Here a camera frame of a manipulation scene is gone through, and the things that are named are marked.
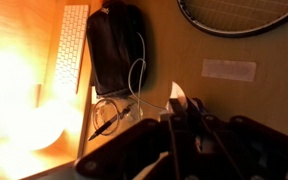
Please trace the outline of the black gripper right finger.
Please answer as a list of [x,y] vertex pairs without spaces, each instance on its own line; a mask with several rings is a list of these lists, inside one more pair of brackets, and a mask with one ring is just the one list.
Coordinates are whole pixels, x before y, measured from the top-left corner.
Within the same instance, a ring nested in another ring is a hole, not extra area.
[[189,121],[201,121],[203,116],[208,113],[203,102],[199,98],[186,98],[186,113]]

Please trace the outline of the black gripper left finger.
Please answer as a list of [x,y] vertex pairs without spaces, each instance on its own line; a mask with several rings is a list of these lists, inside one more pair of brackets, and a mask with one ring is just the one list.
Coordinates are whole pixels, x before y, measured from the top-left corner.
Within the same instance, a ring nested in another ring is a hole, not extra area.
[[176,98],[170,98],[166,104],[164,110],[159,113],[158,121],[167,121],[171,115],[182,113],[184,111],[184,106]]

